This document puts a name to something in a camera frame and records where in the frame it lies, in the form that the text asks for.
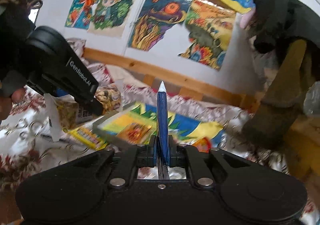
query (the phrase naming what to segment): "yellow package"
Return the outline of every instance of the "yellow package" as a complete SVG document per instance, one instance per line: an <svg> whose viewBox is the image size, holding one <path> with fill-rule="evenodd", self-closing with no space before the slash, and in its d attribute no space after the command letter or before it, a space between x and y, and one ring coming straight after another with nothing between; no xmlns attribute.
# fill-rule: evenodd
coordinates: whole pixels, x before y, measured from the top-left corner
<svg viewBox="0 0 320 225"><path fill-rule="evenodd" d="M94 150L104 149L108 145L107 142L85 127L76 128L68 133Z"/></svg>

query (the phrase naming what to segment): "yellow painting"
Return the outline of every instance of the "yellow painting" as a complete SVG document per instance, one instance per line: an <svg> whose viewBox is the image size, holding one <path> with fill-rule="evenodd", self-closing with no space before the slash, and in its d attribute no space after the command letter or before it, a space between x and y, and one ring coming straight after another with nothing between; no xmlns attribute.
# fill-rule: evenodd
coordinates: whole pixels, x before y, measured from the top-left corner
<svg viewBox="0 0 320 225"><path fill-rule="evenodd" d="M220 69L231 40L236 12L193 0L186 18L190 47L180 57Z"/></svg>

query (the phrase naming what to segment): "pink object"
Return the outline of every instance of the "pink object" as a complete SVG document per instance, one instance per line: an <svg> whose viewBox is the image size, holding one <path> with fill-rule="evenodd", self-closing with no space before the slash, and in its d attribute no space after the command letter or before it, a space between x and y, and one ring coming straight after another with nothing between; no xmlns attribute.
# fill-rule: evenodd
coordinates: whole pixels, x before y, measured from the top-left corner
<svg viewBox="0 0 320 225"><path fill-rule="evenodd" d="M247 28L249 22L251 21L252 17L254 16L256 12L256 7L251 8L251 10L244 15L242 15L242 18L240 20L240 28L245 29Z"/></svg>

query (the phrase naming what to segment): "cartoon character drawing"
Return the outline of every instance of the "cartoon character drawing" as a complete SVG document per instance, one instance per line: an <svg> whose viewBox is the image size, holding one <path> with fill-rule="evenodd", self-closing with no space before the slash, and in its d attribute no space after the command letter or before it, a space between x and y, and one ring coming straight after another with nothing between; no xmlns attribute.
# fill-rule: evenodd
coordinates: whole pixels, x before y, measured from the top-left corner
<svg viewBox="0 0 320 225"><path fill-rule="evenodd" d="M91 21L95 29L120 26L132 5L132 0L100 0Z"/></svg>
<svg viewBox="0 0 320 225"><path fill-rule="evenodd" d="M67 27L88 29L92 17L92 5L97 0L74 0L66 21Z"/></svg>

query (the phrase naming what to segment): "plastic bag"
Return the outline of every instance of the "plastic bag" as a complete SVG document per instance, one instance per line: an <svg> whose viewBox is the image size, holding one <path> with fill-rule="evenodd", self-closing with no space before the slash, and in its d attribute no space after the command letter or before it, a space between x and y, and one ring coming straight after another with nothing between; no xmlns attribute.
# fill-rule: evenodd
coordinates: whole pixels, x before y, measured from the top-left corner
<svg viewBox="0 0 320 225"><path fill-rule="evenodd" d="M303 112L308 117L320 117L320 81L315 82L308 90Z"/></svg>

